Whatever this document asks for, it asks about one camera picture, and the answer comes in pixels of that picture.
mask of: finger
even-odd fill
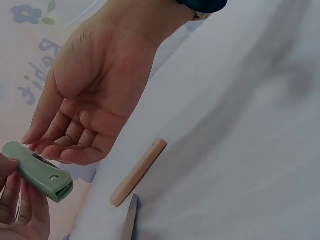
[[[24,144],[33,144],[45,135],[64,99],[64,96],[58,89],[53,68],[51,68],[48,73],[44,90],[34,112],[30,129],[22,139]]]
[[[17,160],[7,158],[0,153],[0,178],[7,178],[12,175],[18,166],[19,162]]]
[[[47,197],[32,186],[29,186],[29,194],[32,217],[28,226],[40,236],[40,239],[48,239],[50,235],[50,213]]]
[[[81,149],[90,148],[91,145],[94,143],[96,136],[97,136],[97,133],[85,129],[78,142],[78,146]]]
[[[29,146],[29,149],[33,152],[37,152],[37,153],[41,154],[38,149],[39,145],[42,145],[42,143],[45,141],[54,142],[57,139],[63,137],[66,134],[66,131],[67,131],[70,123],[71,123],[71,118],[69,118],[61,110],[59,110],[58,113],[56,114],[51,126],[49,127],[48,131],[45,133],[43,138],[41,138],[37,143],[31,144]]]
[[[116,137],[98,134],[91,147],[83,150],[67,149],[63,151],[60,159],[64,162],[78,165],[89,165],[104,159],[116,142]]]
[[[42,156],[46,159],[50,159],[50,160],[59,160],[60,159],[60,155],[63,151],[65,151],[67,148],[64,146],[60,146],[56,143],[54,143],[53,145],[47,146],[43,152],[42,152]]]
[[[63,137],[66,134],[70,123],[71,118],[65,115],[61,110],[59,110],[54,120],[52,121],[48,131],[43,136],[43,140],[54,142],[55,140]]]
[[[32,218],[32,206],[29,193],[29,184],[22,180],[21,186],[21,207],[17,224],[27,225]]]
[[[84,127],[79,123],[72,121],[65,132],[65,136],[59,138],[54,143],[46,142],[40,144],[37,148],[37,152],[47,159],[58,160],[61,153],[66,150],[66,148],[78,145],[83,132]]]
[[[10,225],[14,222],[20,188],[21,178],[15,172],[8,177],[0,199],[0,223]]]
[[[85,128],[81,124],[72,121],[65,132],[65,136],[56,140],[55,143],[65,148],[78,145],[84,130]]]

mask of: dark sleeve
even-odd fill
[[[222,10],[227,5],[228,0],[177,0],[177,2],[196,12],[213,14]]]

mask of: blue flower print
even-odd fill
[[[42,16],[42,10],[39,8],[33,9],[29,5],[14,6],[11,9],[14,14],[13,20],[17,24],[30,23],[39,24],[39,18]]]
[[[63,238],[63,240],[69,240],[70,237],[71,237],[71,234],[69,234],[68,236],[65,236],[65,237]]]
[[[73,181],[82,179],[84,182],[91,184],[96,176],[96,164],[81,166],[77,164],[61,164],[60,169],[70,173]]]

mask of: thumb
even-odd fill
[[[62,96],[58,89],[53,68],[51,68],[44,90],[35,109],[30,129],[22,138],[23,144],[33,144],[45,135],[64,99],[64,96]]]
[[[5,157],[0,153],[0,178],[6,178],[12,175],[18,168],[19,162]]]

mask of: fingernail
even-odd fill
[[[29,136],[29,132],[30,132],[30,129],[26,132],[26,134],[23,136],[23,138],[22,138],[22,144],[26,144],[26,140],[27,140],[27,138],[28,138],[28,136]]]
[[[60,162],[62,164],[70,164],[70,162],[66,162],[66,161],[62,161],[62,160],[58,160],[58,162]]]

